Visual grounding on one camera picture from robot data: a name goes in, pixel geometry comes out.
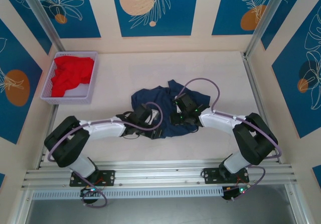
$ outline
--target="wall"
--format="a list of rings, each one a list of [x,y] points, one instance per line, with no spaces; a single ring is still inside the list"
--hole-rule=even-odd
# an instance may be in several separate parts
[[[68,9],[70,5],[66,7],[63,3],[60,8],[51,7],[54,11],[50,11],[48,1],[41,0],[67,50],[94,50],[100,53],[244,51],[257,24],[245,0],[170,0],[171,4],[169,0],[160,0],[159,11],[154,12],[158,15],[157,19],[150,16],[147,22],[140,22],[140,26],[134,29],[130,29],[131,23],[124,19],[129,19],[130,14],[136,16],[136,23],[142,19],[139,18],[141,13],[135,13],[131,8],[135,0],[123,2],[127,3],[125,6],[119,5],[120,0],[73,0],[73,12]],[[143,8],[149,7],[146,1]],[[262,0],[256,5],[267,3],[268,0]],[[92,8],[94,19],[92,11],[83,9],[84,6]],[[139,30],[143,24],[146,24],[145,29]],[[162,30],[153,32],[160,26]],[[63,32],[67,28],[74,34]]]
[[[243,51],[251,38],[251,35],[212,36],[220,0],[197,0],[191,36],[130,38],[121,37],[114,0],[90,0],[90,2],[100,30],[101,39],[63,39],[62,42],[68,50],[96,50],[101,53],[201,50]]]
[[[26,170],[36,168],[38,157],[43,147],[42,140],[46,132],[46,123],[49,121],[51,107],[40,100],[39,95],[55,49],[52,49],[49,55],[46,54],[8,0],[0,0],[0,19],[42,69],[42,75],[34,98],[28,100],[31,101],[31,105],[18,142],[15,144],[0,138],[0,173],[6,175],[0,190],[0,223],[7,223]],[[4,68],[6,65],[11,64],[10,59],[4,60],[2,55],[0,57],[0,67]],[[1,111],[6,111],[6,109],[3,109],[4,103],[2,101],[4,100],[1,99],[0,101],[2,105]],[[14,119],[19,112],[12,114]]]
[[[264,50],[263,45],[259,44],[253,55],[250,57],[250,64],[255,73],[269,123],[283,149],[283,157],[285,161],[291,163],[293,166],[297,180],[304,196],[307,198],[309,208],[314,220],[316,221],[315,223],[318,223],[318,220],[321,220],[321,212],[319,211],[319,207],[321,205],[321,190],[312,172],[312,167],[321,164],[321,129],[316,129],[307,135],[300,135],[300,132],[298,133],[293,121],[296,121],[296,118],[292,118],[288,106],[294,105],[301,108],[303,111],[303,108],[306,107],[302,102],[303,96],[305,95],[299,95],[299,97],[297,97],[297,99],[293,99],[292,102],[286,102],[283,94],[287,93],[283,89],[282,94],[279,82],[283,82],[284,80],[287,82],[287,76],[292,75],[292,71],[296,71],[294,73],[295,77],[297,77],[296,82],[299,81],[299,72],[296,69],[296,66],[303,62],[299,62],[300,60],[296,57],[296,54],[298,54],[296,52],[297,50],[293,48],[288,57],[284,57],[284,52],[282,53],[282,51],[286,49],[290,39],[299,29],[318,1],[319,0],[297,0],[267,49]],[[304,47],[305,37],[306,34],[304,36],[296,34],[294,39],[296,42],[294,45],[303,44]],[[283,73],[283,75],[277,75],[277,80],[271,66],[274,62],[280,61],[280,58],[278,59],[280,54],[282,55],[282,61],[287,64],[287,72]],[[297,88],[297,85],[294,84],[293,91],[295,91],[295,94],[298,92]],[[307,98],[304,101],[308,104],[308,108],[310,108],[310,98]],[[314,113],[319,120],[320,111],[316,110]],[[306,116],[308,115],[303,114],[300,117],[302,118],[303,125],[305,124],[309,126],[310,121],[313,122],[314,120],[313,117],[310,117],[310,121],[309,119],[304,119]]]

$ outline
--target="white table surface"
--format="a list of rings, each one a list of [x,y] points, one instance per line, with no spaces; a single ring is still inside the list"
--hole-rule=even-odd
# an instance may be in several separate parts
[[[110,118],[132,110],[130,97],[142,88],[166,87],[171,79],[184,85],[196,77],[209,78],[220,87],[215,109],[236,115],[258,112],[239,52],[101,54],[99,61],[91,105],[60,105],[54,128],[72,115],[79,120]],[[188,88],[210,95],[211,103],[217,96],[215,87],[206,81],[195,81]],[[233,136],[200,128],[166,139],[140,136],[91,141],[82,153],[93,161],[152,161],[226,158],[236,150]]]

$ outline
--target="plastic basket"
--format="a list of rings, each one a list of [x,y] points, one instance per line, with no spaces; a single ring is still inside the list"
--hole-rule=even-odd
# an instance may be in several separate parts
[[[52,82],[51,78],[55,76],[57,69],[55,61],[52,62],[45,85],[41,92],[41,99],[49,104],[91,104],[92,95],[98,72],[98,53],[97,52],[57,52],[56,57],[76,56],[90,57],[93,59],[94,67],[89,84],[80,84],[77,88],[66,91],[64,97],[51,97]]]

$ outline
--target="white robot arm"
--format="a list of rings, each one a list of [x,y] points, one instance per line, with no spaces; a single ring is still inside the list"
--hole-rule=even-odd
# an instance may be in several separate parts
[[[274,145],[261,133],[255,132],[256,130],[261,130],[277,143],[275,136],[257,114],[250,114],[247,117],[232,116],[211,110],[209,107],[197,107],[186,111],[186,107],[182,105],[180,109],[182,110],[178,117],[180,125],[192,123],[200,127],[219,129],[235,136],[240,150],[230,155],[220,165],[220,174],[227,183],[229,176],[233,176],[250,164],[258,165],[274,149]],[[107,120],[92,122],[67,117],[46,138],[45,145],[60,167],[68,167],[95,183],[98,178],[96,173],[99,170],[88,157],[81,154],[84,145],[91,140],[121,137],[133,133],[146,135],[151,139],[157,138],[162,132],[158,128],[160,123],[158,126],[149,124],[155,118],[157,114],[144,104],[127,117],[117,115]],[[252,122],[256,130],[243,123],[246,121]],[[66,136],[69,136],[72,130],[76,130],[74,136],[68,139]]]

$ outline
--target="purple cable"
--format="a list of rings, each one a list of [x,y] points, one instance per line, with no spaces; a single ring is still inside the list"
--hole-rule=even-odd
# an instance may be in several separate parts
[[[215,114],[234,119],[234,117],[232,115],[229,115],[229,114],[226,114],[226,113],[221,113],[221,112],[215,111]],[[236,120],[241,121],[241,122],[247,124],[248,126],[252,127],[253,129],[255,129],[257,132],[259,132],[261,135],[263,135],[269,142],[271,142],[271,144],[277,149],[277,151],[278,151],[277,155],[269,156],[269,157],[266,157],[265,159],[274,159],[274,158],[278,158],[278,157],[280,157],[282,155],[281,148],[266,133],[264,133],[262,130],[260,130],[258,127],[256,127],[254,124],[252,124],[252,123],[250,123],[250,122],[248,122],[246,120],[243,120],[241,118],[236,118]]]
[[[247,192],[249,192],[254,186],[258,185],[258,184],[262,181],[262,179],[264,178],[264,176],[265,176],[266,171],[265,171],[265,169],[264,169],[263,167],[261,167],[261,166],[252,166],[252,165],[249,165],[249,166],[247,166],[247,167],[248,167],[248,168],[262,169],[262,170],[263,170],[263,174],[262,174],[262,176],[260,177],[260,179],[258,179],[258,181],[256,181],[253,185],[251,185],[250,188],[248,188],[248,189],[245,191],[245,193],[240,194],[239,196],[233,198],[233,201],[241,198],[242,196],[244,196],[244,195],[245,195]]]
[[[157,128],[161,125],[161,123],[162,123],[162,121],[163,121],[163,111],[162,111],[161,107],[160,107],[157,103],[147,102],[146,104],[153,104],[153,105],[155,105],[155,106],[158,108],[159,113],[160,113],[160,121],[159,121],[159,123],[158,123],[156,126],[152,127],[152,128],[143,128],[143,127],[134,125],[134,124],[132,124],[132,123],[125,122],[125,121],[120,121],[120,120],[113,120],[113,121],[112,121],[112,120],[98,120],[98,121],[93,121],[93,122],[91,122],[90,125],[98,125],[98,124],[104,124],[104,123],[118,123],[118,124],[125,124],[125,125],[129,125],[129,126],[133,126],[133,127],[137,128],[137,129],[139,129],[139,130],[144,130],[144,131],[152,131],[152,130],[155,130],[155,129],[157,129]],[[84,128],[84,127],[87,127],[87,126],[89,126],[89,124],[83,124],[83,125],[81,125],[81,126],[78,126],[78,127],[74,128],[74,129],[72,129],[72,130],[69,131],[68,133],[66,133],[66,134],[64,135],[64,137],[62,137],[62,138],[53,146],[53,148],[52,148],[51,151],[49,152],[49,154],[48,154],[48,161],[50,161],[50,162],[55,162],[55,160],[51,159],[51,156],[52,156],[52,154],[55,152],[55,150],[58,148],[58,146],[59,146],[66,138],[68,138],[68,136],[70,136],[70,135],[73,134],[74,132],[78,131],[79,129]]]
[[[129,122],[125,122],[125,121],[120,121],[120,120],[98,120],[98,121],[94,121],[92,122],[90,125],[98,125],[98,124],[104,124],[104,123],[118,123],[118,124],[125,124],[125,125],[129,125],[129,126],[133,126],[139,130],[144,130],[144,131],[152,131],[152,130],[155,130],[157,129],[161,124],[162,124],[162,121],[163,121],[163,111],[161,109],[161,107],[155,103],[155,102],[147,102],[146,104],[152,104],[152,105],[155,105],[158,110],[159,110],[159,113],[160,113],[160,121],[159,123],[152,127],[152,128],[143,128],[143,127],[140,127],[140,126],[137,126],[137,125],[134,125],[132,123],[129,123]],[[74,129],[72,129],[71,131],[69,131],[67,134],[64,135],[64,137],[62,137],[54,146],[53,148],[51,149],[51,151],[49,152],[48,154],[48,161],[50,162],[55,162],[55,160],[51,159],[51,156],[53,154],[53,152],[58,148],[58,146],[66,139],[68,138],[68,136],[70,136],[71,134],[73,134],[74,132],[76,132],[77,130],[81,129],[81,128],[84,128],[84,127],[87,127],[89,126],[89,124],[83,124],[81,126],[78,126]],[[85,203],[84,199],[85,197],[87,196],[87,193],[84,194],[84,196],[82,197],[82,202],[84,203],[85,206],[87,207],[90,207],[90,208],[102,208],[102,207],[105,207],[107,206],[107,197],[104,195],[104,193],[96,188],[92,183],[90,183],[85,177],[81,176],[78,172],[74,171],[76,175],[79,176],[80,179],[82,179],[84,182],[86,182],[88,185],[90,185],[91,187],[93,187],[95,190],[95,192],[98,192],[99,194],[102,195],[102,197],[105,199],[105,204],[104,205],[99,205],[99,206],[94,206],[94,205],[88,205]]]
[[[194,78],[194,79],[188,81],[188,82],[185,84],[185,86],[182,88],[182,90],[180,91],[180,93],[177,95],[176,98],[178,98],[179,96],[181,96],[181,94],[183,93],[183,91],[185,90],[185,88],[186,88],[187,85],[189,85],[191,82],[196,81],[196,80],[205,80],[205,81],[208,81],[208,82],[212,83],[212,84],[216,87],[216,89],[217,89],[217,97],[216,97],[216,99],[215,99],[215,101],[214,101],[214,103],[212,104],[212,107],[211,107],[211,110],[213,111],[214,105],[217,103],[217,101],[218,101],[219,98],[220,98],[221,91],[220,91],[220,88],[218,87],[218,85],[217,85],[215,82],[213,82],[212,80],[208,79],[208,78],[198,77],[198,78]]]
[[[98,189],[96,186],[94,186],[92,183],[90,183],[85,177],[82,177],[81,174],[79,174],[79,173],[76,172],[76,171],[74,171],[74,173],[75,173],[76,175],[78,175],[80,179],[82,179],[84,182],[86,182],[88,185],[90,185],[92,188],[95,189],[94,191],[88,191],[88,192],[86,192],[86,193],[83,195],[81,201],[82,201],[82,203],[84,203],[84,206],[90,207],[90,208],[103,208],[103,207],[107,206],[108,201],[107,201],[106,195],[105,195],[100,189]],[[98,192],[98,193],[104,198],[105,203],[104,203],[103,205],[88,205],[87,203],[85,203],[85,197],[86,197],[89,193],[95,193],[95,192],[96,192],[96,193]]]

